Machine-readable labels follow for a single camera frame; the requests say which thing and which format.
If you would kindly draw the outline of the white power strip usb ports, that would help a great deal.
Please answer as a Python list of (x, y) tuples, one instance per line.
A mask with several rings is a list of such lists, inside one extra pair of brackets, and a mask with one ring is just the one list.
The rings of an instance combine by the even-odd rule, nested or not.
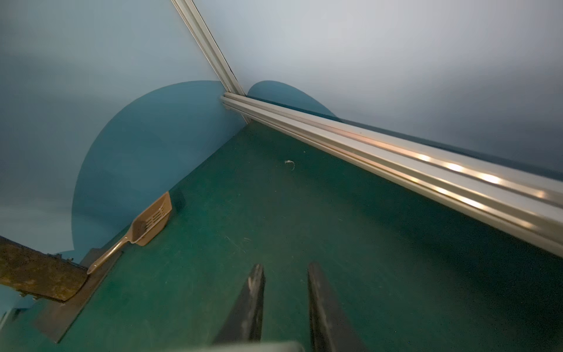
[(176, 349), (176, 351), (191, 352), (302, 352), (305, 348), (296, 341), (268, 342), (268, 343), (231, 343), (192, 349)]

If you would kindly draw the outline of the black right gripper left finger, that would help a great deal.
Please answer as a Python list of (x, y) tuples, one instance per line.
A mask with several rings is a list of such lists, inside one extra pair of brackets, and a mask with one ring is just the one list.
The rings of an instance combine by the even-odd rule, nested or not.
[(260, 264), (255, 264), (227, 319), (214, 338), (213, 344), (226, 345), (261, 341), (264, 296), (264, 268)]

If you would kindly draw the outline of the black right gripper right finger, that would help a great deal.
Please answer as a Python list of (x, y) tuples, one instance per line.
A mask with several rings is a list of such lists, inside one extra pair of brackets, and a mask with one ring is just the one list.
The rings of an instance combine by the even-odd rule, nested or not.
[(367, 351), (318, 263), (307, 268), (312, 351)]

